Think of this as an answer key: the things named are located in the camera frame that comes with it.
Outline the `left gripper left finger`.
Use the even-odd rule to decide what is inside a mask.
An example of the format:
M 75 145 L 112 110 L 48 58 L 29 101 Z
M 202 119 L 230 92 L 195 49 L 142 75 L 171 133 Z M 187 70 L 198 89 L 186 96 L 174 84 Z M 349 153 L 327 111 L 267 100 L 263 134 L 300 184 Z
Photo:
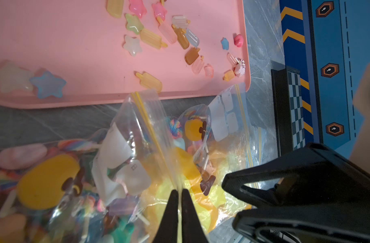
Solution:
M 177 243 L 179 224 L 179 193 L 173 190 L 152 243 Z

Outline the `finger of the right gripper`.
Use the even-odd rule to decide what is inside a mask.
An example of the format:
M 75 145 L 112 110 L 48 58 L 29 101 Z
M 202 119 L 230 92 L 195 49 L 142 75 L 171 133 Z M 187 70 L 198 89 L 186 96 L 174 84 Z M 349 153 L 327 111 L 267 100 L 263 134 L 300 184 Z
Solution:
M 370 203 L 258 208 L 238 213 L 232 226 L 257 243 L 283 243 L 274 230 L 303 243 L 370 243 Z
M 229 173 L 222 188 L 256 207 L 370 201 L 370 175 L 318 143 L 249 169 Z

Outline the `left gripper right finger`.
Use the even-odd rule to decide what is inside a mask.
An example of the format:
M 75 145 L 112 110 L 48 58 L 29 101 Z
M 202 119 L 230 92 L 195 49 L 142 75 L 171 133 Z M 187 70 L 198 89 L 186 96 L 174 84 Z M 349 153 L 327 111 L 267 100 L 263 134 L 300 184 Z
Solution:
M 208 243 L 208 239 L 201 227 L 198 214 L 192 198 L 187 189 L 181 194 L 182 207 L 182 242 L 183 243 Z

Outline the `clear ziploc bag with candies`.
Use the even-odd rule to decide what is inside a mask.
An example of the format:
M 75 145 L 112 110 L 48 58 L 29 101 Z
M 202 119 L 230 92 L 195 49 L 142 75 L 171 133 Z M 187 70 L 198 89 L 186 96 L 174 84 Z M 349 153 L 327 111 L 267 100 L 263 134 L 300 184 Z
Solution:
M 154 90 L 131 93 L 90 139 L 0 151 L 0 243 L 152 243 L 181 149 Z

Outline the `pink plastic tray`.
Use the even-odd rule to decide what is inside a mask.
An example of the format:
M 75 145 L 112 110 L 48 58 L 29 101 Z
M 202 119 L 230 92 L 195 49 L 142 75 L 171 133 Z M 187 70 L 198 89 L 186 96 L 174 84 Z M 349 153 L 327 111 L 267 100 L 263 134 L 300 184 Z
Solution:
M 234 37 L 245 35 L 242 1 L 167 1 L 166 23 L 183 15 L 199 39 L 200 56 L 212 66 L 212 78 L 194 74 L 180 44 L 156 49 L 140 43 L 135 56 L 124 49 L 125 17 L 115 18 L 106 1 L 0 1 L 0 68 L 5 62 L 40 76 L 49 71 L 66 81 L 62 97 L 40 99 L 36 91 L 0 91 L 0 105 L 20 109 L 120 103 L 142 86 L 135 73 L 147 72 L 163 85 L 160 98 L 214 96 L 234 84 L 251 85 L 250 70 L 224 81 L 231 69 L 227 56 L 249 61 L 248 47 Z

